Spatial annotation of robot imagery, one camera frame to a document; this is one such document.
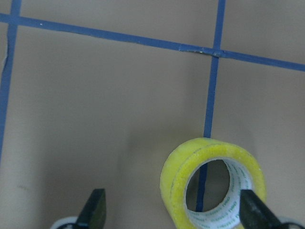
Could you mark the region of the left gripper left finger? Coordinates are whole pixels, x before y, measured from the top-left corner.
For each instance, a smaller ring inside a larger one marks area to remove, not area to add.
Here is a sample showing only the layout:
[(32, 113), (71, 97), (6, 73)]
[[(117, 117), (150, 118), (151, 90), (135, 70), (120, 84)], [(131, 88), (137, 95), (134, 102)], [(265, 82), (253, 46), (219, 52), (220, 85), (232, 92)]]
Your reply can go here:
[(94, 189), (76, 220), (77, 229), (102, 229), (106, 221), (105, 189)]

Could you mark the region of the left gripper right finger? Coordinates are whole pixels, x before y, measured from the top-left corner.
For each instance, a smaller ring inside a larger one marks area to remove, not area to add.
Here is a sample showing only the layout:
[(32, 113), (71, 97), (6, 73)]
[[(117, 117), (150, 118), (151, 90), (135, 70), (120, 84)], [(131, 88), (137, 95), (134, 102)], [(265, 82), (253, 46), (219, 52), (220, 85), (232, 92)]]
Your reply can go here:
[(244, 229), (278, 229), (282, 223), (250, 189), (240, 192), (239, 218)]

